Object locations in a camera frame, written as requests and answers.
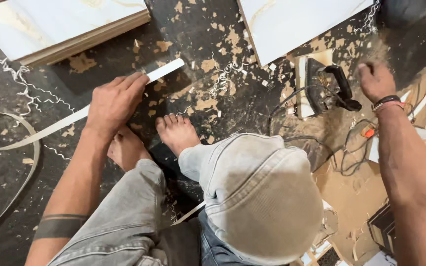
hand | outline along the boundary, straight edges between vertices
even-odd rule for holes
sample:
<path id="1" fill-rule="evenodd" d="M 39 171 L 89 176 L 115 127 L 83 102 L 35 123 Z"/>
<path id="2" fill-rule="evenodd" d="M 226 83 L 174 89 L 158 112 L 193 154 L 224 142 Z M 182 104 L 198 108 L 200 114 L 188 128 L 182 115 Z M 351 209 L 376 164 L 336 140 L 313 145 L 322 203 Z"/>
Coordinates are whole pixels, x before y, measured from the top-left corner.
<path id="1" fill-rule="evenodd" d="M 363 93 L 373 104 L 396 94 L 394 77 L 384 64 L 368 62 L 358 68 Z"/>
<path id="2" fill-rule="evenodd" d="M 119 127 L 133 115 L 148 82 L 149 77 L 137 72 L 95 88 L 85 128 L 111 141 Z"/>

bracelet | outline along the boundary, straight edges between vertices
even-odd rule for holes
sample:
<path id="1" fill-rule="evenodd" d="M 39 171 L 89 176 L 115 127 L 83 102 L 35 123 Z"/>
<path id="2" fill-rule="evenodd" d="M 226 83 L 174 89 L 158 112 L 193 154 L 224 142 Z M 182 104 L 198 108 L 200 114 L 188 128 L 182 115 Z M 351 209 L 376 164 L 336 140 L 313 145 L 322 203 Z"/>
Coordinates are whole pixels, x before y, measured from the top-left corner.
<path id="1" fill-rule="evenodd" d="M 382 99 L 380 99 L 379 101 L 377 101 L 377 103 L 373 106 L 373 111 L 375 112 L 377 109 L 379 109 L 380 106 L 382 106 L 382 104 L 387 103 L 387 102 L 399 102 L 400 103 L 400 98 L 397 95 L 389 95 L 386 96 Z"/>
<path id="2" fill-rule="evenodd" d="M 389 106 L 399 106 L 400 108 L 402 108 L 402 110 L 404 110 L 404 105 L 405 103 L 401 103 L 398 101 L 388 101 L 385 103 L 381 103 L 378 106 L 376 106 L 373 111 L 377 114 L 379 111 L 384 110 L 385 108 L 389 107 Z"/>

black armband tattoo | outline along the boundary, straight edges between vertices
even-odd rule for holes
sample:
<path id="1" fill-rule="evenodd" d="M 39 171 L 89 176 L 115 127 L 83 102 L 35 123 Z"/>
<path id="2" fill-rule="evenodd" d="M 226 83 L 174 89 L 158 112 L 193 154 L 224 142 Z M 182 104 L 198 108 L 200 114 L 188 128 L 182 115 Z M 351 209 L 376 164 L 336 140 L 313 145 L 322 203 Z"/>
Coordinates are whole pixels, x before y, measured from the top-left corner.
<path id="1" fill-rule="evenodd" d="M 87 220 L 87 215 L 47 215 L 42 217 L 34 240 L 72 238 Z"/>

bare foot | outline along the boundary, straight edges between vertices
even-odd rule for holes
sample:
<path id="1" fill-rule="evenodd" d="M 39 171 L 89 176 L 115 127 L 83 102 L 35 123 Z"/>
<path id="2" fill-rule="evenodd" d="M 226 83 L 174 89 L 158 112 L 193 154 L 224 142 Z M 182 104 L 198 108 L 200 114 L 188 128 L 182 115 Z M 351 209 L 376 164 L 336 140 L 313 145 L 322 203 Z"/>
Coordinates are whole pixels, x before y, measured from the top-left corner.
<path id="1" fill-rule="evenodd" d="M 152 160 L 144 143 L 125 125 L 119 129 L 111 142 L 108 157 L 115 161 L 124 172 L 134 169 L 140 159 Z"/>
<path id="2" fill-rule="evenodd" d="M 160 139 L 177 158 L 186 148 L 200 144 L 195 128 L 188 118 L 169 114 L 168 116 L 158 117 L 155 123 Z"/>

black wire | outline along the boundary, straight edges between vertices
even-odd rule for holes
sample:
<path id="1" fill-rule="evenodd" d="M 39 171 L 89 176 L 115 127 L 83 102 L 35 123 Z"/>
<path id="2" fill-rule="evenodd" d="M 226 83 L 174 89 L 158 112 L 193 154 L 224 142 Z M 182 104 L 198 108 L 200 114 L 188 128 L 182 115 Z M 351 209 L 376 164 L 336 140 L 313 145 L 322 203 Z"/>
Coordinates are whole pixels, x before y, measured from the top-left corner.
<path id="1" fill-rule="evenodd" d="M 285 98 L 279 105 L 277 105 L 273 110 L 272 110 L 272 112 L 270 112 L 270 114 L 269 114 L 269 118 L 268 118 L 268 120 L 267 120 L 267 135 L 268 136 L 270 136 L 271 135 L 271 124 L 272 124 L 272 117 L 273 117 L 273 115 L 275 114 L 275 112 L 277 112 L 279 109 L 280 109 L 280 107 L 282 107 L 282 105 L 284 105 L 284 103 L 286 103 L 288 100 L 290 100 L 291 98 L 293 98 L 295 95 L 297 95 L 299 92 L 301 92 L 301 91 L 303 91 L 303 90 L 305 90 L 305 89 L 308 89 L 308 88 L 310 88 L 310 87 L 321 87 L 321 86 L 317 86 L 317 85 L 314 85 L 314 86 L 305 86 L 305 87 L 302 87 L 302 88 L 300 88 L 300 89 L 298 89 L 298 90 L 296 90 L 296 91 L 294 91 L 292 94 L 290 94 L 287 98 Z M 355 129 L 355 128 L 357 128 L 357 126 L 358 126 L 358 124 L 361 124 L 362 122 L 368 122 L 368 124 L 372 124 L 372 125 L 374 125 L 375 126 L 375 123 L 374 122 L 372 122 L 371 120 L 369 120 L 369 119 L 362 119 L 362 120 L 360 120 L 359 122 L 357 122 L 356 124 L 355 124 L 355 126 L 352 128 L 352 129 L 350 129 L 349 131 L 348 131 L 348 134 L 346 135 L 346 140 L 345 140 L 345 144 L 342 146 L 342 147 L 340 147 L 338 150 L 343 150 L 344 152 L 343 152 L 343 158 L 342 158 L 342 160 L 341 160 L 341 165 L 340 165 L 340 169 L 338 169 L 338 163 L 337 163 L 337 160 L 336 160 L 336 156 L 335 156 L 335 151 L 332 149 L 332 148 L 330 148 L 330 146 L 328 146 L 327 144 L 325 144 L 324 142 L 322 142 L 322 141 L 320 141 L 317 137 L 315 137 L 315 136 L 309 136 L 309 135 L 301 135 L 301 136 L 295 136 L 295 137 L 286 137 L 285 139 L 284 139 L 284 141 L 285 142 L 291 142 L 291 141 L 296 141 L 296 140 L 314 140 L 314 141 L 316 141 L 319 145 L 321 145 L 321 146 L 323 146 L 323 147 L 325 147 L 326 149 L 328 149 L 328 151 L 331 153 L 331 155 L 330 156 L 328 156 L 328 158 L 327 158 L 327 160 L 330 158 L 330 157 L 332 157 L 333 158 L 333 162 L 335 163 L 335 172 L 339 172 L 339 173 L 341 173 L 341 175 L 343 175 L 343 176 L 345 176 L 345 177 L 349 177 L 349 176 L 352 176 L 354 173 L 356 173 L 358 170 L 359 170 L 359 168 L 361 167 L 361 165 L 363 164 L 363 163 L 365 163 L 365 162 L 368 162 L 369 160 L 368 159 L 366 159 L 366 154 L 367 154 L 367 151 L 368 151 L 368 147 L 369 147 L 369 141 L 371 140 L 371 138 L 368 138 L 363 144 L 361 144 L 360 146 L 359 146 L 359 148 L 357 148 L 357 149 L 355 149 L 355 150 L 353 150 L 353 151 L 348 151 L 347 150 L 347 145 L 348 145 L 348 142 L 349 142 L 349 139 L 350 139 L 350 136 L 351 136 L 351 132 Z M 358 161 L 358 162 L 356 162 L 356 163 L 354 163 L 354 164 L 352 164 L 352 165 L 350 165 L 349 167 L 347 167 L 346 169 L 344 169 L 344 161 L 345 161 L 345 157 L 346 157 L 346 155 L 347 154 L 349 154 L 349 153 L 354 153 L 354 152 L 356 152 L 356 151 L 358 151 L 358 150 L 360 150 L 360 149 L 362 149 L 363 147 L 365 147 L 365 150 L 364 150 L 364 154 L 363 154 L 363 158 L 360 160 L 360 161 Z M 349 173 L 349 174 L 347 174 L 346 172 L 348 172 L 348 171 L 350 171 L 352 168 L 354 167 L 354 169 L 353 169 L 353 171 L 351 172 L 351 173 Z"/>

